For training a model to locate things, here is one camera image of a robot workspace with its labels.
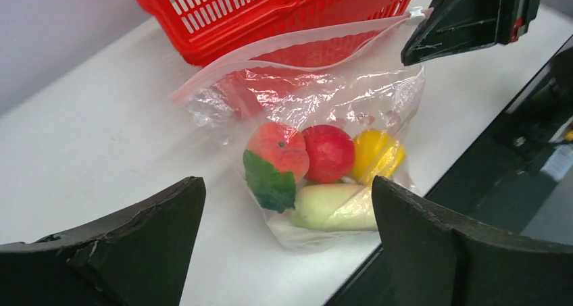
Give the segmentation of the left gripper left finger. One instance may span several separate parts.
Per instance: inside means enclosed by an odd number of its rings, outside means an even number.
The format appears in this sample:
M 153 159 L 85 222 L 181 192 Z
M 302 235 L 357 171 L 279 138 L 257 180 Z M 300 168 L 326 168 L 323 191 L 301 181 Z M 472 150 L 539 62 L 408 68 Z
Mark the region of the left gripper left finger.
M 178 305 L 206 198 L 201 177 L 33 243 L 1 246 L 2 305 Z

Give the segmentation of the yellow orange fruit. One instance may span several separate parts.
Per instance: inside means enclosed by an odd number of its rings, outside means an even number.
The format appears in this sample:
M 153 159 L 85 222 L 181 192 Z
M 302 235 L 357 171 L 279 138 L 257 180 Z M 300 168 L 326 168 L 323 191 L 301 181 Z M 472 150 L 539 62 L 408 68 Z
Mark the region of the yellow orange fruit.
M 369 129 L 353 139 L 355 161 L 350 177 L 360 184 L 370 184 L 375 176 L 390 178 L 405 158 L 400 141 L 387 132 Z

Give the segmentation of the red apple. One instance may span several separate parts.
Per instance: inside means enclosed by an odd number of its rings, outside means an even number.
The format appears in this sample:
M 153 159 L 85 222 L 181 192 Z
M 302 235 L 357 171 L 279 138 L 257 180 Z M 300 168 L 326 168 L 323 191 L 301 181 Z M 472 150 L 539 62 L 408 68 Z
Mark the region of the red apple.
M 341 128 L 322 124 L 302 131 L 309 169 L 305 179 L 314 183 L 333 183 L 353 168 L 355 147 L 352 138 Z

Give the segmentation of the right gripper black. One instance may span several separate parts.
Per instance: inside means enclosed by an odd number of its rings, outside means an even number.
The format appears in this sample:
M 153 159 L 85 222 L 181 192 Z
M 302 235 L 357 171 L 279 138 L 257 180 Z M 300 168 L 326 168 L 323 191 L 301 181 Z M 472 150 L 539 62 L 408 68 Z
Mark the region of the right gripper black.
M 541 0 L 432 0 L 432 12 L 401 51 L 411 66 L 516 42 L 537 17 Z

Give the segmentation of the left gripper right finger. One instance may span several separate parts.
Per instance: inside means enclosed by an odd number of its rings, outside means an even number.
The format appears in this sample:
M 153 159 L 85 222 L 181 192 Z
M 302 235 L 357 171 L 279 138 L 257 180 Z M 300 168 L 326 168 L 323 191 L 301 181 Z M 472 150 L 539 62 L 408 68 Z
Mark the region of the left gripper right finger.
M 376 177 L 372 203 L 399 305 L 571 305 L 572 247 L 508 232 Z

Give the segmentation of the clear pink zip top bag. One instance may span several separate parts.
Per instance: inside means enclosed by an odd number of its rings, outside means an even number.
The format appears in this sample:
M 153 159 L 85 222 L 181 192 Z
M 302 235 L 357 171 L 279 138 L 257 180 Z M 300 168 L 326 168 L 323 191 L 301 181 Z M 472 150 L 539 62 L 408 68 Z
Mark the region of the clear pink zip top bag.
M 425 85 L 421 64 L 405 66 L 400 53 L 431 9 L 363 22 L 290 32 L 256 41 L 216 59 L 171 95 L 245 180 L 243 153 L 266 122 L 302 131 L 328 124 L 351 138 L 369 129 L 389 133 L 404 146 Z M 389 180 L 409 189 L 407 155 Z M 295 226 L 283 213 L 261 208 L 284 246 L 323 251 L 346 237 L 375 231 L 325 232 Z

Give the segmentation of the orange pink peach toy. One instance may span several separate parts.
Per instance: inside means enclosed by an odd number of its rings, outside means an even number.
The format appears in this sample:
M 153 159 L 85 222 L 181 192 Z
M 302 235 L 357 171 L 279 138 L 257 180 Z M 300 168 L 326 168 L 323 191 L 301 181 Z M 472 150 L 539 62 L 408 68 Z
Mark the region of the orange pink peach toy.
M 309 169 L 309 155 L 303 135 L 293 126 L 266 122 L 250 137 L 247 150 L 270 162 L 280 172 L 292 172 L 300 182 Z

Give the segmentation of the white daikon radish toy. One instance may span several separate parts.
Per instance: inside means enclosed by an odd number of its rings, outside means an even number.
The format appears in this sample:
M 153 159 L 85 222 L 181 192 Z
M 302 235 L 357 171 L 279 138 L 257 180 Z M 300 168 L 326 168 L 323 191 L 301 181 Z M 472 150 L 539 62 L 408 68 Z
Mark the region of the white daikon radish toy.
M 316 184 L 297 191 L 292 223 L 325 232 L 376 231 L 372 189 L 359 184 Z

